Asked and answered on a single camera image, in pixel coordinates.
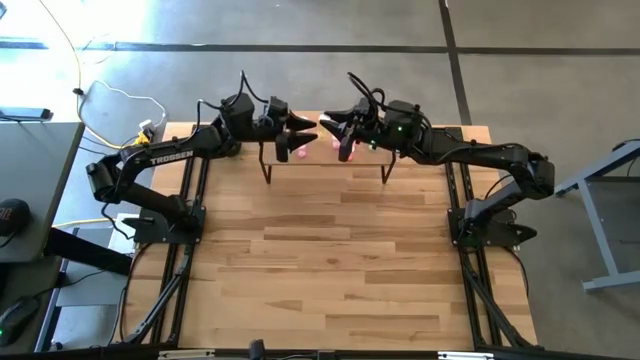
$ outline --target gray table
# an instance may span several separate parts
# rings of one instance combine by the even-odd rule
[[[48,254],[129,273],[129,257],[51,228],[83,131],[79,122],[0,122],[0,199],[24,200],[31,211],[28,227],[0,249],[0,263]]]
[[[0,122],[0,200],[24,200],[31,212],[28,227],[0,249],[0,267],[5,273],[0,312],[19,296],[54,287],[59,279],[61,258],[123,275],[129,272],[130,257],[51,228],[83,131],[84,125],[78,122]],[[75,274],[69,275],[67,282]],[[41,325],[52,306],[56,306],[51,301],[52,293],[56,299],[59,292],[56,289],[40,296],[35,318],[13,345],[0,348],[0,354],[47,348]]]
[[[640,141],[629,141],[594,165],[556,186],[556,196],[579,190],[589,215],[602,258],[606,276],[585,281],[585,291],[628,285],[640,282],[640,270],[623,270],[612,251],[620,255],[637,254],[637,218],[640,215],[640,179],[638,177],[605,176],[640,156]],[[635,249],[620,249],[620,244]]]
[[[0,123],[0,200],[29,204],[31,223],[0,249],[0,262],[29,262],[42,256],[84,125]]]

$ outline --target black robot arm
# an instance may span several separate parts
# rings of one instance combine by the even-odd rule
[[[189,228],[196,224],[196,219],[185,200],[135,183],[142,170],[192,157],[223,158],[235,153],[242,142],[275,142],[278,160],[286,162],[288,152],[317,137],[298,134],[297,131],[313,128],[316,123],[295,116],[287,103],[276,97],[264,105],[257,119],[253,119],[253,102],[244,93],[223,100],[221,107],[215,108],[219,109],[218,117],[210,125],[198,126],[189,137],[129,146],[87,165],[96,200],[114,204],[127,201],[160,213],[177,228]]]
[[[365,97],[349,110],[325,112],[329,119],[320,121],[340,140],[340,161],[348,159],[354,142],[363,142],[394,151],[400,157],[410,157],[422,165],[458,162],[505,170],[513,176],[513,182],[487,199],[469,201],[464,214],[460,214],[460,221],[464,223],[460,227],[477,235],[475,241],[478,237],[486,238],[487,228],[493,225],[492,220],[498,213],[524,199],[539,200],[553,194],[555,169],[545,156],[515,143],[494,145],[457,139],[445,128],[432,127],[418,105],[399,100],[385,105],[373,97],[373,92],[379,92],[384,98],[382,90],[372,92],[357,77],[350,76]],[[502,245],[517,245],[535,236],[533,229],[513,224],[508,227],[512,236],[506,234],[509,239],[498,241]]]

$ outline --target black metal frame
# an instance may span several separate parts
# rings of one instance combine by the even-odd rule
[[[460,128],[451,128],[449,131],[454,136],[462,137]],[[182,179],[182,185],[180,190],[180,196],[186,198],[190,186],[191,175],[193,172],[194,159],[187,160],[185,170]],[[196,197],[194,200],[194,206],[202,206],[203,195],[207,180],[209,168],[209,160],[202,160],[200,167],[200,175],[198,178]],[[471,184],[471,178],[469,174],[469,168],[465,164],[460,164],[460,171],[462,174],[463,188],[465,197],[467,200],[473,198],[473,188]],[[460,200],[458,198],[456,177],[454,173],[454,167],[451,162],[445,164],[446,179],[449,188],[449,196],[452,208],[450,210],[460,208]],[[64,350],[57,352],[42,352],[33,354],[23,354],[14,356],[12,359],[157,359],[161,351],[179,350],[178,341],[180,338],[180,330],[182,326],[182,318],[184,315],[184,307],[186,300],[186,293],[189,283],[189,273],[192,264],[192,255],[195,250],[195,245],[185,245],[185,259],[179,267],[178,271],[174,273],[175,260],[178,252],[177,244],[169,244],[169,251],[167,254],[167,260],[165,262],[165,268],[162,279],[160,300],[156,303],[150,314],[153,314],[153,324],[151,327],[145,325],[145,331],[151,331],[151,338],[149,344],[141,344],[142,337],[137,337],[134,344],[115,344],[108,347],[90,348],[82,350]],[[515,329],[511,327],[508,320],[502,314],[498,306],[493,301],[491,293],[491,284],[489,278],[488,265],[484,249],[480,246],[477,251],[474,252],[478,261],[478,272],[471,268],[469,261],[469,254],[465,252],[463,246],[458,246],[458,254],[460,257],[460,265],[462,272],[463,285],[465,289],[465,296],[467,300],[467,310],[469,313],[469,325],[471,330],[471,336],[473,341],[473,348],[475,352],[483,352],[493,354],[494,359],[509,359],[509,360],[534,360],[534,359],[571,359],[571,360],[606,360],[613,359],[610,357],[600,357],[583,354],[572,354],[556,351],[547,351],[541,347],[532,346],[526,340],[519,337],[519,334]],[[182,274],[182,281],[178,284],[176,282],[176,276]],[[166,305],[166,300],[170,297],[172,290],[177,289],[177,301],[174,310],[174,316],[171,326],[170,334],[167,341],[161,342],[160,337],[162,333],[163,319],[165,315],[164,306],[159,306],[159,303]],[[476,303],[476,293],[484,302],[487,307],[487,313],[489,314],[489,324],[491,333],[491,344],[487,344],[483,338],[480,327],[480,319],[478,316],[478,304]],[[501,329],[505,332],[505,329],[513,329],[513,332],[506,331],[505,337],[514,342],[515,347],[504,347],[501,343]],[[212,349],[201,350],[203,356],[215,355],[217,357],[230,357],[230,358],[247,358],[249,355],[248,349]],[[332,360],[340,358],[349,359],[442,359],[447,356],[444,352],[438,351],[366,351],[366,350],[336,350],[336,351],[323,351],[317,349],[273,349],[265,350],[263,358],[282,358],[290,355],[299,354],[311,354],[309,356],[315,357],[318,360]]]
[[[43,252],[46,255],[57,255],[70,261],[95,266],[98,269],[105,269],[125,276],[129,275],[131,268],[129,256],[56,228],[49,230],[49,239]]]
[[[265,165],[264,159],[264,143],[260,143],[260,150],[258,152],[258,162],[260,163],[260,169],[262,170],[262,175],[264,176],[264,180],[267,184],[271,184],[271,172],[273,170],[273,165]],[[380,165],[380,175],[382,179],[382,184],[386,184],[387,180],[389,180],[389,176],[391,176],[391,171],[393,171],[393,166],[396,164],[396,153],[391,152],[391,163],[388,165],[389,169],[386,169],[387,165]]]

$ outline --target wooden table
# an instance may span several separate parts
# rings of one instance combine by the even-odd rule
[[[164,137],[187,136],[192,125],[170,123]],[[491,141],[485,126],[463,133]],[[183,162],[157,167],[152,187],[179,193],[183,169]],[[476,194],[498,179],[473,166],[471,175]],[[212,161],[180,347],[247,348],[262,338],[272,349],[471,349],[444,167],[402,159],[386,185],[379,177],[375,167],[282,166],[266,185],[257,146]],[[158,295],[166,251],[153,245],[138,263],[127,333]],[[487,259],[496,302],[535,343],[518,263],[499,248],[487,249]],[[481,319],[489,339],[484,312]]]

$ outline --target white cable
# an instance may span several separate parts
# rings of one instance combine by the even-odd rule
[[[67,222],[60,223],[60,224],[53,224],[53,225],[51,225],[51,227],[61,228],[61,227],[67,227],[67,226],[71,226],[71,225],[93,224],[93,223],[105,222],[105,221],[109,221],[109,219],[107,219],[107,218],[99,218],[99,219],[74,220],[74,221],[67,221]]]
[[[77,66],[77,69],[78,69],[78,87],[77,88],[78,89],[82,89],[82,65],[80,64],[80,59],[78,58],[78,53],[77,53],[75,47],[73,46],[73,43],[71,42],[71,39],[69,39],[69,36],[67,35],[67,33],[62,28],[62,25],[60,25],[60,23],[58,22],[56,17],[53,16],[53,13],[51,12],[51,10],[49,10],[47,5],[45,5],[42,0],[38,0],[38,2],[40,2],[40,5],[42,5],[42,7],[46,10],[46,12],[49,14],[49,17],[51,17],[51,20],[53,20],[53,22],[56,24],[58,29],[60,29],[60,32],[62,33],[62,35],[64,35],[65,39],[67,40],[67,43],[69,43],[69,47],[71,48],[71,51],[73,52],[73,56],[74,56],[74,58],[76,60],[76,66]],[[96,81],[102,83],[102,85],[104,85],[105,87],[107,87],[110,90],[118,91],[118,92],[123,93],[124,95],[126,95],[129,98],[140,98],[140,99],[145,99],[145,100],[152,100],[154,103],[156,103],[156,105],[158,105],[162,109],[162,119],[160,120],[158,125],[161,125],[162,122],[166,119],[166,111],[164,109],[164,106],[160,105],[160,103],[158,103],[155,99],[150,98],[150,97],[141,97],[141,96],[140,97],[133,97],[133,96],[130,96],[129,94],[125,93],[122,90],[114,89],[114,88],[110,87],[109,85],[107,85],[106,83],[104,83],[104,82],[102,82],[100,80],[96,80]],[[100,136],[95,130],[93,130],[89,126],[89,124],[87,124],[84,121],[84,119],[80,115],[80,113],[82,112],[82,105],[84,104],[84,101],[82,101],[82,103],[80,103],[80,97],[81,97],[81,95],[78,95],[76,97],[76,115],[78,116],[78,120],[84,124],[85,128],[87,129],[87,131],[91,135],[93,135],[96,139],[100,140],[100,142],[102,142],[106,146],[108,146],[108,147],[110,147],[112,149],[118,149],[118,150],[122,149],[122,146],[113,144],[113,143],[109,142],[107,139],[105,139],[102,136]]]
[[[118,92],[118,93],[128,97],[129,99],[153,101],[153,103],[158,105],[160,110],[162,110],[162,118],[160,119],[160,121],[157,124],[153,124],[154,127],[158,127],[158,126],[162,125],[165,122],[165,120],[167,119],[167,111],[165,110],[164,106],[162,106],[162,104],[160,104],[156,99],[152,98],[151,96],[129,95],[126,91],[111,87],[111,86],[109,86],[109,84],[107,84],[106,82],[104,82],[102,80],[95,80],[95,82],[97,82],[99,84],[102,84],[102,86],[106,87],[107,89],[109,89],[111,91]]]
[[[105,36],[105,35],[110,35],[110,34],[96,35],[96,36],[92,37],[92,38],[91,38],[91,40],[89,40],[89,41],[84,45],[84,47],[82,48],[82,52],[80,53],[80,54],[82,54],[82,55],[81,55],[81,57],[83,57],[83,56],[84,56],[84,52],[85,52],[85,51],[87,51],[87,48],[89,47],[89,45],[90,45],[90,44],[91,44],[91,43],[92,43],[96,38],[98,38],[98,37],[100,37],[100,36]],[[100,60],[98,60],[98,61],[95,61],[95,62],[91,62],[91,63],[86,62],[86,61],[84,61],[84,59],[83,59],[83,60],[82,60],[82,64],[84,64],[84,65],[98,65],[98,64],[102,64],[102,63],[103,63],[105,60],[107,60],[107,59],[108,59],[108,58],[109,58],[109,57],[110,57],[114,52],[116,52],[116,50],[117,50],[117,49],[116,49],[116,48],[117,48],[117,46],[118,46],[118,40],[113,40],[113,46],[111,47],[111,49],[107,50],[107,55],[105,55],[102,59],[100,59]]]

